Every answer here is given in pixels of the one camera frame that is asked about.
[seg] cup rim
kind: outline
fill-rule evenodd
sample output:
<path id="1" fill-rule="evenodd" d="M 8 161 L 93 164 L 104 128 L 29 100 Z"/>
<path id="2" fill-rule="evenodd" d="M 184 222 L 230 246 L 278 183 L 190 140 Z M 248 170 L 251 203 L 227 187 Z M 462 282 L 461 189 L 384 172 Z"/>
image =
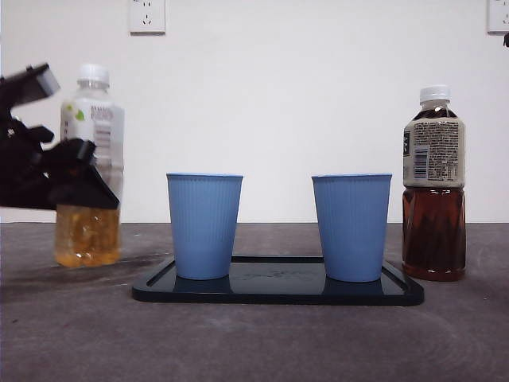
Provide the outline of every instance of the cup rim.
<path id="1" fill-rule="evenodd" d="M 328 177 L 349 178 L 349 177 L 392 177 L 392 173 L 331 173 L 324 175 L 313 175 L 312 179 L 325 179 Z"/>
<path id="2" fill-rule="evenodd" d="M 166 177 L 244 177 L 234 173 L 166 173 Z"/>

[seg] plastic bottle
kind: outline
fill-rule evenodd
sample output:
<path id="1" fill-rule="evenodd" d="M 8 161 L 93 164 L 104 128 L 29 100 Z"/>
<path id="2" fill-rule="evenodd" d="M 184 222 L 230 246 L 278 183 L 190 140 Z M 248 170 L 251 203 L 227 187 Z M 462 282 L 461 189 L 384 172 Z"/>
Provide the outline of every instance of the plastic bottle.
<path id="1" fill-rule="evenodd" d="M 464 124 L 450 90 L 421 90 L 422 110 L 403 138 L 403 269 L 420 279 L 464 276 Z"/>
<path id="2" fill-rule="evenodd" d="M 124 111 L 108 95 L 107 69 L 84 64 L 80 86 L 62 103 L 60 136 L 82 138 L 96 144 L 95 166 L 120 200 L 123 181 Z M 65 267 L 111 264 L 120 257 L 119 209 L 56 207 L 55 260 Z"/>

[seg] juice bottle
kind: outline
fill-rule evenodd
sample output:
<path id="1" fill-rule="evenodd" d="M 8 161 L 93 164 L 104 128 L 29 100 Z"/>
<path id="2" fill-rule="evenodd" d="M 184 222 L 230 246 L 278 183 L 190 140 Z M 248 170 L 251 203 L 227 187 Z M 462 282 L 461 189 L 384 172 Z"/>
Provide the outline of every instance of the juice bottle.
<path id="1" fill-rule="evenodd" d="M 123 180 L 124 111 L 108 95 L 109 73 L 95 64 L 80 68 L 80 86 L 62 103 L 62 139 L 96 144 L 95 166 L 118 199 Z M 55 260 L 65 267 L 111 264 L 120 257 L 120 211 L 74 205 L 56 207 Z"/>

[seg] ribbed plastic cup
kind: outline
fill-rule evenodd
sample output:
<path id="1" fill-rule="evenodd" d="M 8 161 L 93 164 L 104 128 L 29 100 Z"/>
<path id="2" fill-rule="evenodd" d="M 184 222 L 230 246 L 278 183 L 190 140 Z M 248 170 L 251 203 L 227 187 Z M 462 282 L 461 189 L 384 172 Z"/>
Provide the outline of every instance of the ribbed plastic cup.
<path id="1" fill-rule="evenodd" d="M 331 279 L 380 278 L 391 178 L 389 173 L 312 177 L 325 273 Z"/>
<path id="2" fill-rule="evenodd" d="M 206 173 L 166 177 L 177 274 L 193 280 L 228 275 L 243 177 Z"/>

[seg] barcode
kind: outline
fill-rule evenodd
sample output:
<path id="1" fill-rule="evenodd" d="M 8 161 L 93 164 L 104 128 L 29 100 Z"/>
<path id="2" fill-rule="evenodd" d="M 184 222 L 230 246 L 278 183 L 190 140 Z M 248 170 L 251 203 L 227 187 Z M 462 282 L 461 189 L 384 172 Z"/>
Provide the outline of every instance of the barcode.
<path id="1" fill-rule="evenodd" d="M 95 121 L 94 143 L 95 156 L 98 159 L 111 158 L 111 126 L 108 123 Z"/>
<path id="2" fill-rule="evenodd" d="M 414 178 L 428 178 L 428 146 L 416 146 L 414 151 Z"/>

